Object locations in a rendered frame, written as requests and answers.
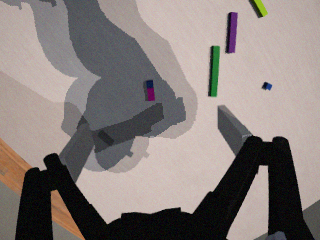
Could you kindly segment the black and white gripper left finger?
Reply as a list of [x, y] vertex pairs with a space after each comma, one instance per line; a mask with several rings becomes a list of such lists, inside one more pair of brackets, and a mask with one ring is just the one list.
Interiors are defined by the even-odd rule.
[[85, 240], [121, 240], [75, 184], [94, 145], [89, 124], [81, 124], [59, 156], [51, 153], [44, 157], [46, 170], [34, 167], [25, 173], [15, 240], [53, 240], [54, 190], [58, 190]]

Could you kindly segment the small blue cube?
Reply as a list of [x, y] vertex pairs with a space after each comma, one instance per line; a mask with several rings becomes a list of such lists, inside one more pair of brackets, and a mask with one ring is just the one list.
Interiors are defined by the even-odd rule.
[[147, 80], [146, 84], [147, 84], [147, 88], [153, 88], [153, 80]]
[[266, 89], [268, 89], [268, 90], [271, 90], [272, 86], [273, 86], [273, 85], [271, 85], [271, 84], [269, 84], [269, 83], [267, 83], [267, 82], [265, 82], [264, 85], [263, 85], [263, 87], [266, 88]]

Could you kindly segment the purple rod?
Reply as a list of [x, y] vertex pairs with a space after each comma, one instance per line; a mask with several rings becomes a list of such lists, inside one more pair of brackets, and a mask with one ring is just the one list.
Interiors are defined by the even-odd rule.
[[237, 12], [229, 13], [228, 39], [227, 39], [227, 52], [229, 53], [235, 53], [237, 18], [238, 18]]

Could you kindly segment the grey rod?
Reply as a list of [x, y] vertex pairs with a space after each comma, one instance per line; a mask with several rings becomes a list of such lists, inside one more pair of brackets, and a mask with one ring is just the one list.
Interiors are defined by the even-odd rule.
[[114, 140], [106, 134], [103, 130], [101, 130], [97, 135], [101, 140], [103, 140], [108, 146], [111, 146], [114, 143]]

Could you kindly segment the magenta rod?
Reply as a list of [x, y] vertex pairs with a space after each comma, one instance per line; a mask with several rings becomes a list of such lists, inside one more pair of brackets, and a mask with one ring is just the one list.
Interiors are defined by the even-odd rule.
[[148, 101], [155, 101], [154, 87], [147, 88], [147, 92], [148, 92]]

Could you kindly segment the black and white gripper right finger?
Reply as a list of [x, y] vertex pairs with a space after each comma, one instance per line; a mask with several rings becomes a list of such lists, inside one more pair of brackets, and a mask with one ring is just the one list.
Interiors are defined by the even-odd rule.
[[217, 106], [217, 120], [218, 130], [237, 156], [215, 190], [206, 194], [169, 240], [211, 240], [216, 231], [226, 238], [258, 175], [259, 165], [268, 166], [269, 213], [265, 240], [315, 240], [303, 219], [288, 139], [276, 136], [272, 142], [264, 142], [253, 136], [225, 105]]

